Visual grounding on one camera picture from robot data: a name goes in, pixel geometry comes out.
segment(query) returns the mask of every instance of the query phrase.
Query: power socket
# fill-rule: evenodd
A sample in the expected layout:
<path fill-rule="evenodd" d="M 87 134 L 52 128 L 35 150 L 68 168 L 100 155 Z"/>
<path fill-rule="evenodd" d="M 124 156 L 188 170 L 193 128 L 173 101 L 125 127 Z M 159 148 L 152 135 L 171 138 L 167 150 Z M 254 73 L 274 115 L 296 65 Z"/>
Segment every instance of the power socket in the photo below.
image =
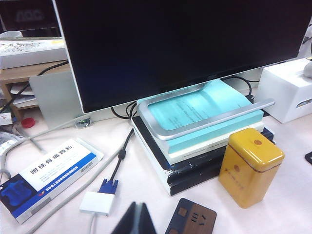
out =
<path fill-rule="evenodd" d="M 182 198 L 165 234 L 211 234 L 215 219 L 215 211 Z"/>

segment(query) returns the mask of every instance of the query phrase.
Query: desk surface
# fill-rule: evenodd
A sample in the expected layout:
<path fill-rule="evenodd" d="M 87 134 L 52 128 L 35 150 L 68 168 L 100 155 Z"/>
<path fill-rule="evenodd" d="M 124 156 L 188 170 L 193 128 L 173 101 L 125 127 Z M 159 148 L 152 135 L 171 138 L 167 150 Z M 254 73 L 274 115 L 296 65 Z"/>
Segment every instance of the desk surface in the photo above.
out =
<path fill-rule="evenodd" d="M 30 115 L 36 119 L 35 126 L 28 130 L 30 135 L 47 128 L 39 113 L 30 112 Z M 94 223 L 94 233 L 111 233 L 130 203 L 136 201 L 147 203 L 157 233 L 163 234 L 182 197 L 217 212 L 214 234 L 311 233 L 312 165 L 304 159 L 304 155 L 312 151 L 312 115 L 286 124 L 281 124 L 272 117 L 265 117 L 263 121 L 275 132 L 276 144 L 285 152 L 286 157 L 262 202 L 248 209 L 238 207 L 217 178 L 169 197 L 134 136 L 128 144 L 127 156 L 116 175 L 119 184 L 111 216 L 98 216 Z M 80 137 L 102 150 L 105 160 L 124 141 L 130 129 L 129 121 L 113 118 L 93 123 L 85 129 L 57 130 L 38 137 L 37 141 L 49 151 L 70 138 Z M 9 153 L 7 166 L 14 175 L 40 157 L 40 152 L 32 143 L 26 142 Z M 84 192 L 55 213 L 36 233 L 88 233 L 91 215 L 80 212 L 78 207 L 84 193 L 97 191 L 102 180 L 110 177 L 116 163 L 115 159 Z M 98 165 L 22 225 L 18 224 L 1 204 L 1 233 L 25 233 L 86 182 L 97 167 Z"/>

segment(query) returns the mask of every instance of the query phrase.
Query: canister lid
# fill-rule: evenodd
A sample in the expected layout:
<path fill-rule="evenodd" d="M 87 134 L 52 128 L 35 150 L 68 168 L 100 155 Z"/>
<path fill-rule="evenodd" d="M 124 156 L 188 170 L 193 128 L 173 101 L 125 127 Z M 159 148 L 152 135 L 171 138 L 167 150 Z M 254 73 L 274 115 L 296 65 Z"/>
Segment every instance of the canister lid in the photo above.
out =
<path fill-rule="evenodd" d="M 229 145 L 259 172 L 279 165 L 284 158 L 284 153 L 254 128 L 231 134 Z"/>

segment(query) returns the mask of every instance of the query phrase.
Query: red cap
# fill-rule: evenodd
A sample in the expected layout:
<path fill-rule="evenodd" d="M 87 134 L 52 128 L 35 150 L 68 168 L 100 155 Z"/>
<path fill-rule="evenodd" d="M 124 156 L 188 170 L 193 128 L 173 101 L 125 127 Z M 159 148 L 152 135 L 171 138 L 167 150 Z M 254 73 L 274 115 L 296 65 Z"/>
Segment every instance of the red cap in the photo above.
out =
<path fill-rule="evenodd" d="M 23 128 L 31 128 L 35 125 L 35 120 L 33 118 L 25 118 L 21 121 Z"/>

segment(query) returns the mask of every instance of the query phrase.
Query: black screen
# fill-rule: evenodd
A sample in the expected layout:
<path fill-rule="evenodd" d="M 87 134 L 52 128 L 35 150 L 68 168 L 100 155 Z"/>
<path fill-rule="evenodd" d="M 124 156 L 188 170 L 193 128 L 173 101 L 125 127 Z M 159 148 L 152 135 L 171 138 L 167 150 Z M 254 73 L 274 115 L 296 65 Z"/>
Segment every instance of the black screen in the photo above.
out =
<path fill-rule="evenodd" d="M 56 0 L 85 112 L 295 58 L 312 15 L 311 0 L 184 2 Z"/>

